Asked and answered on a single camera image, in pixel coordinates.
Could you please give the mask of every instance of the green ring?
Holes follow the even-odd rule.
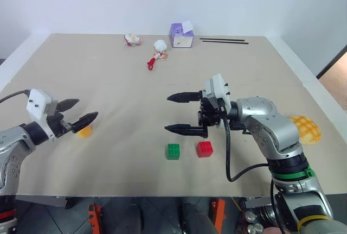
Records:
[[[308,178],[316,177],[314,170],[312,170],[310,168],[310,166],[306,170],[303,170],[303,171],[298,172],[298,173],[289,173],[289,174],[272,173],[272,175],[275,178],[286,179],[286,180],[297,179],[297,178],[301,178],[301,177],[308,177]]]

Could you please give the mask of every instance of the yellow block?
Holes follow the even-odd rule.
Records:
[[[82,130],[79,130],[77,134],[79,134],[82,138],[87,138],[89,135],[92,134],[92,127],[84,127]]]

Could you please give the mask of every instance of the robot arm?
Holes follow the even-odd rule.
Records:
[[[230,161],[229,129],[242,130],[243,134],[251,134],[266,158],[272,181],[279,190],[275,198],[286,228],[297,231],[298,226],[303,222],[317,219],[315,216],[320,216],[318,217],[320,219],[332,219],[329,202],[303,153],[299,142],[299,131],[292,121],[279,114],[275,105],[267,98],[257,96],[231,102],[229,96],[228,84],[223,81],[220,74],[208,80],[202,91],[171,95],[168,100],[178,103],[200,100],[199,126],[176,124],[165,128],[181,135],[198,135],[207,138],[208,127],[221,127],[225,124],[227,164]],[[227,166],[227,178],[231,181],[228,177],[230,175],[228,168]],[[329,221],[328,225],[331,226],[340,224],[334,220]],[[301,232],[304,233],[303,229],[307,229],[309,225],[303,227]]]
[[[10,234],[16,233],[14,194],[18,190],[23,160],[37,145],[54,141],[69,131],[76,133],[98,115],[97,112],[89,113],[73,124],[66,123],[61,112],[72,108],[78,99],[58,102],[37,89],[30,90],[28,97],[27,111],[32,122],[0,132],[0,230]]]

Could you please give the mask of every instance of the white toy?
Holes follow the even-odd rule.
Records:
[[[167,47],[165,41],[163,41],[163,40],[157,40],[157,41],[154,43],[154,49],[156,50],[156,52],[162,53],[162,52],[164,52],[167,48],[168,48],[168,47]]]
[[[124,38],[125,38],[126,44],[128,46],[134,46],[134,45],[141,45],[142,44],[142,40],[140,39],[140,37],[138,35],[125,34]]]

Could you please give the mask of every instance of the green block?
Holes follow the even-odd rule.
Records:
[[[179,159],[179,144],[169,143],[168,144],[168,160],[178,160]]]

